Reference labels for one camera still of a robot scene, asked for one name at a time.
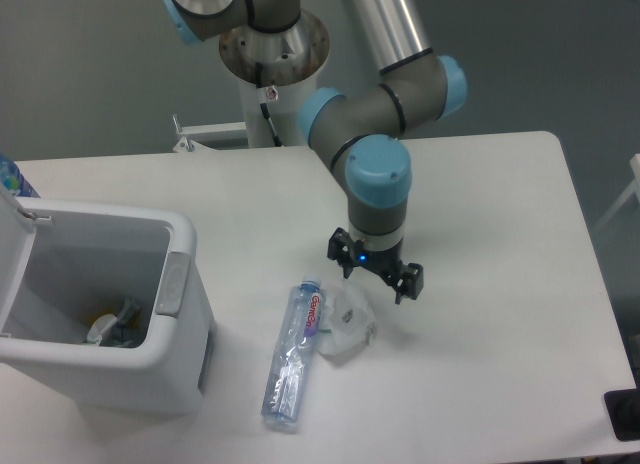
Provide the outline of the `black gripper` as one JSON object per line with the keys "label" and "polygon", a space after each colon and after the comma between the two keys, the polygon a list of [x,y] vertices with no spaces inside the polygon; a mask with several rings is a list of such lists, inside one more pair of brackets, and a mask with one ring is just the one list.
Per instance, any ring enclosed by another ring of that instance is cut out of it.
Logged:
{"label": "black gripper", "polygon": [[424,269],[417,263],[401,261],[402,237],[370,236],[338,227],[329,238],[327,257],[342,269],[348,279],[356,268],[380,277],[394,290],[394,303],[405,298],[416,300],[424,287]]}

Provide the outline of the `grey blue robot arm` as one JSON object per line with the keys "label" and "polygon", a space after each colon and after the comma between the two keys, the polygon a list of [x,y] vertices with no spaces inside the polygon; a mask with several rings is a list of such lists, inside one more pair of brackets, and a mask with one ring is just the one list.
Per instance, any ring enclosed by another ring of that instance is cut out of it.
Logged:
{"label": "grey blue robot arm", "polygon": [[[269,98],[319,72],[330,48],[323,24],[301,0],[162,2],[184,42],[218,39],[227,69],[257,93],[268,144],[284,145]],[[380,82],[357,98],[333,88],[314,90],[294,121],[347,198],[349,225],[330,237],[329,259],[345,274],[363,268],[379,276],[397,299],[416,299],[423,269],[401,259],[412,180],[401,139],[412,127],[460,109],[467,81],[455,59],[433,51],[414,0],[353,3]]]}

